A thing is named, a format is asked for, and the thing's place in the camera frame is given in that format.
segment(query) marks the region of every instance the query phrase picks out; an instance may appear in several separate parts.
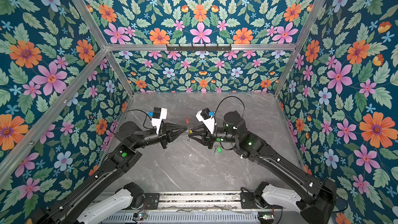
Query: black cable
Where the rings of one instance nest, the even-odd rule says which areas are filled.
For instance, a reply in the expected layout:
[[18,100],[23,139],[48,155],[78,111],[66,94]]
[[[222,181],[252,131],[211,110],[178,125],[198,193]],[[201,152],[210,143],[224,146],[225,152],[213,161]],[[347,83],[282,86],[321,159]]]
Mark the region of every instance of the black cable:
[[228,97],[223,98],[222,101],[218,104],[218,106],[217,106],[217,108],[216,108],[216,111],[214,111],[214,115],[217,113],[217,110],[218,110],[218,108],[220,107],[221,103],[222,103],[225,99],[231,98],[231,97],[232,97],[232,98],[237,98],[237,99],[242,103],[242,105],[243,105],[243,113],[242,113],[242,116],[241,116],[240,118],[241,118],[241,119],[243,118],[243,115],[245,115],[245,112],[246,112],[246,107],[245,107],[245,104],[243,103],[243,101],[242,101],[240,98],[236,97],[236,96],[228,96]]

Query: grey marble table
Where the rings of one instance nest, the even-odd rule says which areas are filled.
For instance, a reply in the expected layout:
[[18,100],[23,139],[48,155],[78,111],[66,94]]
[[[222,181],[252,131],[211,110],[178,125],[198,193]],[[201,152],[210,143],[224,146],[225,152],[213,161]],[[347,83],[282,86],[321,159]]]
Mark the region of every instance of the grey marble table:
[[[208,107],[215,111],[218,103],[229,95],[242,99],[246,106],[244,119],[248,130],[266,140],[277,152],[300,167],[297,149],[290,139],[285,121],[278,110],[279,105],[270,93],[155,93],[134,95],[132,108],[152,111],[153,107],[167,108],[167,122],[190,127],[199,125],[197,111]],[[216,121],[222,124],[226,112],[243,107],[237,99],[226,99],[220,106]],[[128,112],[127,121],[142,125],[144,114]],[[116,191],[125,184],[135,182],[144,191],[218,191],[239,190],[240,187],[255,189],[261,181],[277,187],[288,188],[287,184],[266,168],[241,159],[233,151],[214,152],[198,142],[187,141],[187,132],[167,149],[160,144],[140,148],[141,159],[124,176],[105,191]]]

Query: metal frame bar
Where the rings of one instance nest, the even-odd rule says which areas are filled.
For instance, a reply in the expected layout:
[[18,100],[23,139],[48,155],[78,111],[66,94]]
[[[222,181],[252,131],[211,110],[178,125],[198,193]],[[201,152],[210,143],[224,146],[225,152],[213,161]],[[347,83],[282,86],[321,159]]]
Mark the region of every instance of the metal frame bar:
[[274,95],[277,97],[279,92],[282,89],[283,84],[286,82],[287,77],[289,76],[290,71],[293,68],[293,65],[295,64],[296,58],[299,56],[302,47],[304,46],[305,41],[308,38],[308,35],[310,34],[310,31],[312,29],[312,26],[315,24],[315,21],[319,15],[319,11],[321,8],[324,6],[326,0],[315,0],[314,4],[312,6],[312,10],[310,14],[308,15],[307,20],[304,23],[303,28],[301,29],[300,35],[297,38],[296,42],[296,50],[292,53],[290,56],[289,60],[286,63],[285,69],[283,70],[281,77],[279,78],[278,86],[276,87],[274,91]]

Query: orange flower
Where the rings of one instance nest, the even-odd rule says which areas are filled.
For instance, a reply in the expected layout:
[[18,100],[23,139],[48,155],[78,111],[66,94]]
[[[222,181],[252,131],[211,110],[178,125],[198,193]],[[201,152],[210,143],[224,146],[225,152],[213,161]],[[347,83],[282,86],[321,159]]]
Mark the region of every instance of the orange flower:
[[105,133],[106,128],[108,127],[107,121],[103,118],[98,121],[96,132],[98,135],[102,135]]
[[250,44],[250,41],[253,40],[253,36],[251,35],[253,32],[248,30],[248,28],[242,28],[242,30],[237,30],[236,35],[232,38],[235,44]]
[[102,14],[102,18],[106,19],[108,22],[116,22],[117,15],[115,10],[112,7],[108,7],[108,5],[99,5],[99,13]]
[[14,148],[14,142],[19,143],[23,138],[22,134],[27,133],[28,126],[24,122],[19,116],[12,119],[11,114],[0,115],[0,145],[3,151]]
[[307,174],[312,175],[312,171],[308,168],[308,165],[304,165],[304,167]]
[[297,130],[298,130],[299,132],[304,131],[304,123],[302,122],[302,119],[301,119],[301,118],[298,118],[298,119],[296,120],[296,128],[297,128]]
[[139,88],[146,88],[147,87],[147,83],[143,82],[142,80],[136,80],[135,84],[137,85],[137,87]]
[[214,13],[218,12],[219,10],[220,10],[220,9],[218,8],[217,5],[213,5],[213,6],[211,7],[211,11],[214,12]]
[[182,11],[182,12],[188,12],[188,6],[187,6],[187,5],[183,5],[183,6],[181,7],[181,11]]
[[31,42],[18,41],[18,45],[11,45],[10,57],[13,60],[17,60],[15,63],[21,67],[33,68],[33,65],[39,64],[41,61],[41,53],[38,47]]
[[127,106],[127,102],[125,101],[125,102],[122,104],[122,112],[124,112],[124,110],[126,109],[126,106]]
[[369,50],[369,44],[365,43],[365,40],[361,40],[361,42],[356,41],[352,47],[348,49],[349,55],[347,55],[347,60],[349,60],[351,64],[360,64],[362,59],[368,56],[369,52],[367,51]]
[[98,169],[98,165],[94,166],[94,168],[92,170],[90,170],[90,172],[88,173],[89,176],[92,176],[94,174],[94,172],[96,172]]
[[207,82],[206,80],[201,80],[201,81],[199,82],[199,86],[201,86],[201,87],[203,87],[203,88],[207,87],[207,84],[208,84],[208,82]]
[[196,9],[193,10],[193,13],[195,14],[194,15],[195,19],[198,20],[199,22],[203,22],[203,20],[206,19],[207,10],[203,5],[197,5]]
[[149,32],[151,36],[149,39],[153,42],[153,44],[169,44],[170,37],[166,35],[165,30],[160,30],[159,28],[155,28],[155,30],[151,30]]
[[269,87],[271,86],[271,84],[272,84],[271,80],[263,80],[261,82],[261,87]]
[[388,31],[391,27],[392,24],[390,22],[382,22],[377,30],[379,31],[379,33],[384,33]]
[[84,60],[84,62],[88,63],[94,56],[94,50],[91,43],[88,43],[86,39],[78,40],[76,46],[76,51],[79,52],[80,59]]
[[310,44],[307,46],[307,51],[305,52],[306,61],[313,62],[318,57],[318,52],[320,50],[319,42],[316,40],[312,40]]
[[373,64],[376,66],[381,66],[384,63],[384,58],[382,54],[379,54],[373,58]]
[[301,5],[292,4],[291,7],[286,9],[286,12],[283,14],[285,21],[293,22],[296,18],[299,17],[301,13]]
[[346,218],[346,215],[341,213],[336,214],[336,222],[338,224],[351,224],[351,221]]
[[395,122],[391,117],[383,119],[384,114],[374,112],[373,117],[368,113],[363,117],[365,122],[359,123],[359,129],[364,131],[361,133],[365,141],[371,141],[371,146],[379,148],[380,143],[384,148],[392,146],[391,139],[398,138],[398,131],[390,127],[395,126]]

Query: pink flower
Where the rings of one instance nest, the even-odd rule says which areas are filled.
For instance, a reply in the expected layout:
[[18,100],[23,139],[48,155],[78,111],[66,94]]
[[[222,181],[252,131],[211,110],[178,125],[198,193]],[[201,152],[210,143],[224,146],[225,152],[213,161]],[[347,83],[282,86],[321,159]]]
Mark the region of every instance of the pink flower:
[[72,133],[72,128],[74,127],[74,124],[72,124],[70,121],[68,121],[67,123],[63,122],[62,123],[62,128],[61,128],[61,132],[64,132],[64,135],[66,136],[68,133]]
[[177,57],[181,57],[181,54],[178,53],[178,51],[166,51],[167,58],[173,58],[173,60],[177,60]]
[[125,33],[124,27],[118,27],[117,30],[116,30],[116,27],[112,23],[109,23],[108,27],[110,28],[110,30],[105,29],[104,32],[108,36],[112,36],[111,37],[111,42],[112,43],[119,42],[120,44],[125,44],[125,41],[130,41],[131,40],[131,38],[129,38],[128,36],[123,35]]
[[360,86],[362,87],[361,90],[359,91],[360,93],[365,93],[365,97],[369,96],[369,93],[374,94],[376,91],[373,89],[376,86],[376,82],[371,83],[370,79],[366,80],[365,83],[361,83]]
[[310,87],[307,87],[307,85],[304,86],[304,88],[302,89],[302,94],[307,97],[308,95],[310,95]]
[[193,38],[192,42],[197,43],[200,41],[200,44],[203,44],[203,41],[204,41],[204,42],[209,43],[210,38],[208,37],[208,35],[210,35],[213,31],[211,29],[205,30],[205,25],[202,22],[199,22],[197,27],[198,27],[197,30],[192,29],[189,31],[189,32],[191,32],[192,35],[195,36]]
[[326,62],[326,65],[328,66],[328,69],[330,69],[331,67],[334,68],[334,64],[337,62],[337,59],[335,59],[335,56],[332,56],[328,58],[328,62]]
[[176,20],[176,22],[174,23],[174,27],[176,28],[176,30],[182,31],[182,29],[185,28],[185,25],[182,24],[182,21],[178,22],[178,20]]
[[301,150],[301,153],[303,153],[303,154],[305,154],[305,152],[306,152],[306,147],[305,147],[305,145],[304,144],[301,144],[300,145],[300,150]]
[[60,56],[57,56],[57,59],[54,60],[54,62],[55,62],[56,64],[58,64],[58,65],[57,65],[57,68],[66,69],[65,66],[69,65],[69,63],[67,63],[67,62],[65,61],[65,57],[62,57],[62,58],[61,58]]
[[336,92],[338,94],[343,91],[343,83],[344,85],[348,86],[352,84],[352,80],[350,77],[345,76],[351,71],[351,64],[345,65],[343,69],[341,69],[341,63],[339,61],[336,62],[336,65],[334,67],[336,72],[333,71],[328,71],[328,77],[333,79],[329,82],[328,88],[334,88],[336,86]]
[[296,137],[297,129],[293,128],[292,124],[289,124],[289,129],[290,129],[290,133],[291,133],[291,135],[293,137],[293,140],[295,141],[295,143],[297,143],[297,137]]
[[304,65],[303,60],[304,60],[304,55],[300,55],[300,54],[299,54],[298,57],[297,57],[296,60],[295,60],[295,62],[296,62],[296,68],[297,68],[298,70],[300,70],[300,69],[301,69],[301,66]]
[[354,183],[352,184],[354,187],[358,188],[358,191],[363,194],[363,192],[370,194],[370,191],[368,187],[370,186],[370,183],[368,181],[363,180],[363,176],[360,174],[358,177],[354,177]]
[[190,64],[191,64],[191,63],[188,62],[188,61],[185,59],[183,62],[181,62],[181,67],[187,69],[187,67],[191,67]]
[[261,66],[260,58],[258,58],[257,60],[256,59],[253,60],[253,66],[254,67],[260,67]]
[[130,26],[129,27],[124,27],[125,28],[125,34],[128,34],[129,37],[135,37],[135,30],[132,29]]
[[368,149],[366,148],[366,146],[361,145],[361,151],[355,150],[354,153],[357,157],[359,157],[357,159],[357,165],[362,166],[365,164],[365,170],[368,173],[372,172],[372,167],[375,169],[380,169],[379,163],[372,159],[377,157],[377,152],[370,151],[368,153]]
[[222,68],[225,66],[224,61],[221,61],[220,59],[217,62],[214,62],[216,64],[217,68]]
[[155,60],[158,59],[158,57],[162,57],[162,54],[160,54],[160,51],[149,51],[149,57],[153,57]]
[[224,57],[228,57],[228,61],[231,61],[232,58],[237,58],[238,56],[236,55],[239,51],[237,50],[231,50],[228,53],[224,54]]
[[37,67],[44,76],[36,75],[33,77],[32,81],[39,85],[46,83],[43,87],[44,95],[50,95],[52,93],[52,88],[54,88],[57,93],[62,93],[65,90],[67,85],[65,82],[61,81],[61,79],[65,79],[68,74],[65,71],[57,73],[57,65],[55,62],[50,62],[50,71],[42,65],[38,65]]
[[343,124],[337,123],[337,127],[341,130],[337,133],[337,136],[344,136],[344,142],[346,142],[346,144],[348,144],[349,138],[357,140],[357,136],[353,133],[357,126],[354,124],[348,126],[348,120],[346,118],[343,120]]
[[252,56],[256,56],[256,52],[254,50],[247,50],[244,51],[243,56],[247,56],[247,58],[250,59]]
[[29,95],[34,99],[36,98],[36,94],[41,94],[39,88],[40,85],[35,85],[33,81],[29,82],[29,85],[25,84],[22,85],[23,88],[25,88],[25,92],[23,92],[24,95]]
[[107,59],[106,58],[104,58],[102,61],[101,61],[101,63],[100,63],[100,65],[99,65],[99,68],[101,69],[101,70],[103,70],[104,68],[107,68],[108,66],[106,65],[106,63],[107,63]]
[[149,67],[149,68],[151,68],[153,66],[152,61],[151,60],[148,61],[148,59],[144,60],[144,64],[145,64],[145,67]]
[[312,70],[312,65],[310,65],[308,67],[308,65],[305,66],[305,71],[302,72],[302,74],[304,75],[304,80],[310,81],[311,80],[311,76],[314,74]]
[[40,186],[36,186],[40,182],[40,179],[36,179],[33,181],[33,178],[29,178],[26,181],[26,185],[21,185],[18,187],[19,191],[21,191],[21,195],[19,196],[19,200],[26,196],[27,199],[32,198],[33,192],[40,190]]
[[98,74],[98,72],[96,71],[96,70],[94,70],[93,72],[92,72],[92,74],[88,77],[88,81],[90,82],[91,80],[97,80],[97,77],[96,77],[96,75]]
[[15,176],[20,177],[23,172],[26,169],[34,169],[35,168],[35,163],[31,162],[32,160],[35,160],[39,156],[39,153],[35,152],[30,154],[29,156],[25,157],[25,159],[22,160],[22,162],[19,164],[17,167],[17,170],[15,171]]
[[332,130],[332,128],[330,127],[331,122],[330,121],[326,121],[324,119],[323,124],[321,124],[322,127],[322,132],[326,132],[326,135],[329,135],[329,132]]
[[95,86],[91,86],[88,87],[88,89],[90,90],[90,92],[88,93],[89,95],[91,95],[91,97],[96,97],[98,95],[98,88],[96,88]]
[[217,28],[220,28],[220,31],[226,30],[227,26],[228,26],[228,24],[225,22],[225,20],[222,20],[222,22],[218,21]]
[[293,22],[290,22],[286,25],[286,28],[283,28],[282,26],[278,27],[278,33],[279,35],[275,35],[272,40],[277,41],[279,40],[279,44],[293,42],[293,38],[291,35],[296,34],[299,30],[298,29],[292,29],[293,28]]
[[278,33],[277,28],[274,26],[271,26],[271,28],[269,28],[267,30],[267,36],[271,35],[273,37],[274,34]]
[[49,128],[47,129],[46,133],[43,134],[43,136],[40,137],[40,143],[44,144],[47,140],[47,138],[53,138],[54,137],[54,133],[50,132],[52,130],[54,130],[55,125],[51,124],[49,126]]

